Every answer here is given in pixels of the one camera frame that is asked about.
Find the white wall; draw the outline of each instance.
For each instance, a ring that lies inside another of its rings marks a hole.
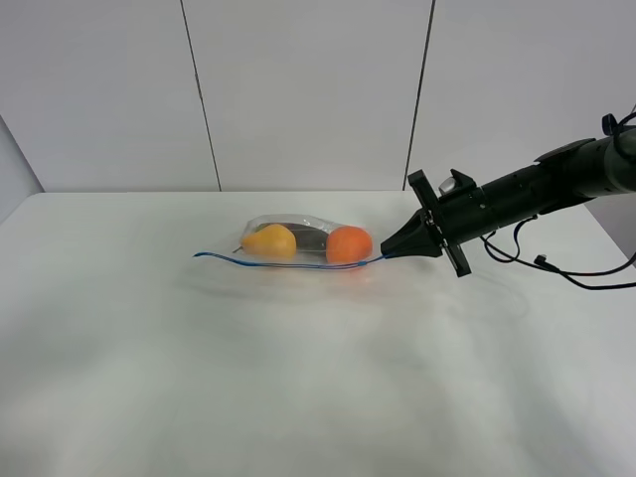
[[[636,194],[594,199],[586,204],[627,256],[636,252]]]
[[[629,113],[636,2],[438,0],[409,171],[479,183]]]
[[[224,190],[398,189],[429,0],[185,0]]]
[[[0,116],[0,223],[38,192],[40,185]]]
[[[3,0],[0,65],[46,191],[217,190],[179,0]]]

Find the yellow pear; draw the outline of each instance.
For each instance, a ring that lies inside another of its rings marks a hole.
[[[296,237],[280,224],[272,224],[245,236],[240,245],[251,255],[291,258],[296,253]]]

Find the plastic bag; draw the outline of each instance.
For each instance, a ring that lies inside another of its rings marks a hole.
[[[232,249],[205,251],[244,266],[345,269],[364,266],[374,241],[364,229],[344,226],[312,216],[277,214],[249,221]]]

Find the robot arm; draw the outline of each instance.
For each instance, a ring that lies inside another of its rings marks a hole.
[[[461,244],[534,215],[549,214],[596,197],[636,192],[636,127],[603,118],[603,139],[582,139],[544,154],[536,164],[477,187],[451,170],[437,198],[417,171],[408,182],[421,209],[382,243],[383,255],[440,256],[446,250],[457,276],[470,273]]]

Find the white table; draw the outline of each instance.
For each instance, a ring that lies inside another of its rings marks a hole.
[[[416,205],[411,192],[29,199],[0,227],[0,474],[635,475],[634,291],[501,265],[478,241],[461,279],[446,258],[337,272],[191,258],[260,214],[383,239]],[[625,259],[583,207],[527,225],[522,243],[568,269]]]

